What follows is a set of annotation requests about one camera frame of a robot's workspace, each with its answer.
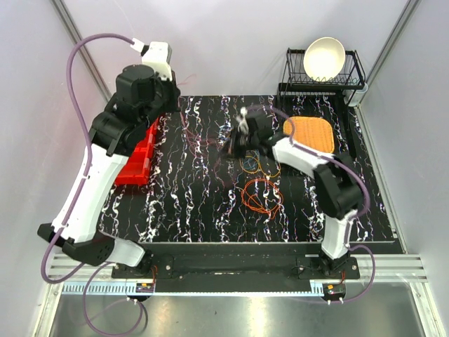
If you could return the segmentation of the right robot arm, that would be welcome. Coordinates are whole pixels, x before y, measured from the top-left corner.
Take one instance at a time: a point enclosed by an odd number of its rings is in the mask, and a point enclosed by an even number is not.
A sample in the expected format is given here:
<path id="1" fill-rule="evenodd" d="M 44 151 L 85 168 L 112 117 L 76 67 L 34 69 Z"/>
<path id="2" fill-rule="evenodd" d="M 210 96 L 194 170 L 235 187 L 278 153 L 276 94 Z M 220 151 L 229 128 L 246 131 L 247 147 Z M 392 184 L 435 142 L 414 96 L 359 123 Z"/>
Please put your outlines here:
<path id="1" fill-rule="evenodd" d="M 265 106 L 242 107 L 221 152 L 227 158 L 242 159 L 247 152 L 257 150 L 314 181 L 317 202 L 325 215 L 315 265 L 324 277 L 334 278 L 349 261 L 353 223 L 370 206 L 367 188 L 354 172 L 348 153 L 322 151 L 328 139 L 322 119 L 289 117 L 276 108 L 270 114 L 266 111 Z"/>

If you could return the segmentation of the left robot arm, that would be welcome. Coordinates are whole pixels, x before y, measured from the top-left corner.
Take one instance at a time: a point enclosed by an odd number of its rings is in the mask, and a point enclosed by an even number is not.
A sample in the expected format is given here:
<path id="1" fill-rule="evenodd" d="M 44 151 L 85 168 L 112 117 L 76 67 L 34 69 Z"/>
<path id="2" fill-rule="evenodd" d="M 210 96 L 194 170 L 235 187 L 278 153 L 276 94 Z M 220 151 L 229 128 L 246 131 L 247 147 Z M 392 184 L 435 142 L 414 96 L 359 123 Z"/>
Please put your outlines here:
<path id="1" fill-rule="evenodd" d="M 62 251 L 81 263 L 127 265 L 137 278 L 152 268 L 145 250 L 135 242 L 104 234 L 97 228 L 106 196 L 136 145 L 164 113 L 179 110 L 180 90 L 168 64 L 145 62 L 123 69 L 116 77 L 116 92 L 88 132 L 90 145 L 67 200 L 51 223 L 37 234 L 56 241 Z"/>

